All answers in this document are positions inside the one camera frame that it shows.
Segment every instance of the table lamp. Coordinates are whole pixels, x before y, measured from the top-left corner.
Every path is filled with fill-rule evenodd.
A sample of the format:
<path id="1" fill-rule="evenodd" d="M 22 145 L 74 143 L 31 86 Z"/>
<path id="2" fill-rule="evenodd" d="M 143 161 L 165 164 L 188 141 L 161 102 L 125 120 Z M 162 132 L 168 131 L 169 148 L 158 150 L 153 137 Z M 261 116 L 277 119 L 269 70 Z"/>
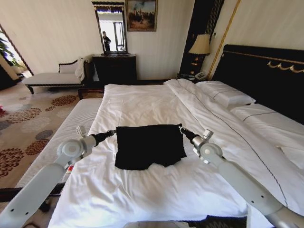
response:
<path id="1" fill-rule="evenodd" d="M 209 48 L 210 35 L 209 34 L 200 34 L 196 37 L 196 40 L 190 49 L 189 53 L 199 55 L 194 58 L 194 62 L 191 62 L 192 70 L 190 74 L 197 74 L 201 66 L 203 65 L 204 57 L 210 53 Z"/>
<path id="2" fill-rule="evenodd" d="M 209 54 L 210 53 L 209 40 L 210 40 L 209 34 L 198 35 L 189 53 L 197 54 L 197 55 Z"/>

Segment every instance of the picture frame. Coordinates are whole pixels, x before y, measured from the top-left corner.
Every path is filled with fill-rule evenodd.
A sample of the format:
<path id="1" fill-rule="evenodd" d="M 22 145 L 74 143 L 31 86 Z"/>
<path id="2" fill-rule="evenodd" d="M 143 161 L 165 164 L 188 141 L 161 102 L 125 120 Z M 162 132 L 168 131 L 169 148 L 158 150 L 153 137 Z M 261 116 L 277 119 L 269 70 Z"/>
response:
<path id="1" fill-rule="evenodd" d="M 129 32 L 155 32 L 158 0 L 125 0 Z"/>

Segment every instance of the floral rug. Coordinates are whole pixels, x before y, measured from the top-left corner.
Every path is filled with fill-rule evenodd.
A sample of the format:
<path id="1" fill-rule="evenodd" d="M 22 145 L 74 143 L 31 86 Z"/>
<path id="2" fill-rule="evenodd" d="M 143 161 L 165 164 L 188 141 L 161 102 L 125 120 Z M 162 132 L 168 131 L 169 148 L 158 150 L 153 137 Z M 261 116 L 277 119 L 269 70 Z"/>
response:
<path id="1" fill-rule="evenodd" d="M 18 83 L 0 91 L 0 188 L 16 186 L 79 101 L 76 88 L 34 90 Z"/>

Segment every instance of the chaise lounge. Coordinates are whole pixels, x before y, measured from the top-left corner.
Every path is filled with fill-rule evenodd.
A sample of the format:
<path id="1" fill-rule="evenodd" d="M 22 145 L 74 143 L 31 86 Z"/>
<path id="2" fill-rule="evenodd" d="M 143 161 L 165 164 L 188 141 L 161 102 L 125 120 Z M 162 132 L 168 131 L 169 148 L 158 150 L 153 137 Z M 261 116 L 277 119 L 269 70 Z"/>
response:
<path id="1" fill-rule="evenodd" d="M 92 56 L 80 58 L 71 63 L 59 64 L 58 73 L 41 73 L 22 80 L 32 94 L 33 86 L 83 87 L 92 80 L 94 65 Z"/>

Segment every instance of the white blanket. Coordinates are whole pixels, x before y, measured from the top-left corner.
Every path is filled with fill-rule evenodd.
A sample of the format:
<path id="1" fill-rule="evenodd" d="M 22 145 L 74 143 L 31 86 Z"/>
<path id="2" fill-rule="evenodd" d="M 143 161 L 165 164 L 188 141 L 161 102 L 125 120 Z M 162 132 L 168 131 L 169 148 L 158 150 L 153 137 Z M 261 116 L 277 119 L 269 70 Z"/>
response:
<path id="1" fill-rule="evenodd" d="M 163 86 L 107 85 L 90 133 L 179 123 L 198 134 L 205 128 L 214 131 L 212 141 L 228 160 L 242 166 L 284 205 L 304 214 L 304 177 L 299 170 L 187 80 L 170 80 Z M 119 228 L 133 221 L 245 216 L 247 204 L 241 196 L 212 164 L 198 159 L 187 139 L 184 147 L 187 158 L 173 166 L 153 164 L 144 171 L 127 171 L 114 166 L 116 136 L 105 140 L 74 167 L 49 227 Z M 271 227 L 254 212 L 252 227 Z"/>

